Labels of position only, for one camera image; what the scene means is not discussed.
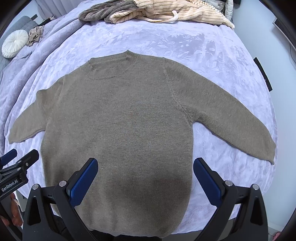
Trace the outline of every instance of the white wall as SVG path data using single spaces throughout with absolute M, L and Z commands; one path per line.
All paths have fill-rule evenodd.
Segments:
M 19 20 L 22 16 L 28 16 L 29 18 L 33 17 L 35 14 L 37 14 L 37 18 L 34 19 L 34 21 L 37 24 L 42 23 L 44 20 L 40 17 L 38 13 L 37 3 L 35 0 L 32 0 L 29 2 L 29 4 L 18 14 L 15 16 L 15 18 L 11 21 L 9 26 L 6 29 L 9 29 L 17 20 Z
M 259 0 L 242 0 L 234 9 L 235 32 L 260 61 L 273 90 L 279 155 L 275 176 L 264 195 L 268 225 L 281 231 L 296 208 L 296 64 L 289 42 L 272 24 L 275 16 Z

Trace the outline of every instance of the black cable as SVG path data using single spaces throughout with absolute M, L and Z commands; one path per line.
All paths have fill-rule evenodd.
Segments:
M 291 52 L 291 44 L 290 44 L 290 54 L 291 54 L 291 57 L 292 57 L 293 61 L 295 62 L 295 60 L 294 60 L 294 58 L 293 58 L 293 56 L 292 56 L 292 52 Z

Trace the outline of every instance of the neckline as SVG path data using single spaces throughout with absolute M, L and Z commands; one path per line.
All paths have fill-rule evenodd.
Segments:
M 91 79 L 112 78 L 115 76 L 119 76 L 125 71 L 127 71 L 135 63 L 137 56 L 138 55 L 136 53 L 133 53 L 127 50 L 120 54 L 114 54 L 114 55 L 109 55 L 109 56 L 104 56 L 99 58 L 91 58 L 82 66 L 82 68 L 85 74 Z M 111 62 L 115 60 L 122 60 L 122 61 L 119 65 L 111 68 L 106 67 L 102 69 L 96 69 L 93 67 L 94 64 Z

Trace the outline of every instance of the metal pin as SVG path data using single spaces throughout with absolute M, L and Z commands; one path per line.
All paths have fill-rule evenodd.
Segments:
M 257 184 L 253 184 L 252 187 L 255 189 L 255 190 L 259 190 L 259 186 Z
M 60 187 L 64 187 L 66 184 L 67 184 L 66 181 L 60 181 L 60 182 L 59 182 L 59 186 L 60 186 Z
M 34 185 L 32 186 L 32 189 L 33 189 L 33 190 L 36 190 L 38 187 L 39 187 L 38 184 L 34 184 Z
M 225 184 L 226 184 L 227 186 L 231 187 L 231 186 L 233 185 L 233 182 L 230 181 L 230 180 L 226 180 L 226 181 L 225 181 Z

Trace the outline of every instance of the round cushion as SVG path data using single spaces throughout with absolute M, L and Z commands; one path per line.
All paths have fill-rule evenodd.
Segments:
M 29 39 L 25 30 L 16 30 L 4 40 L 2 45 L 2 55 L 5 58 L 13 58 L 24 47 Z

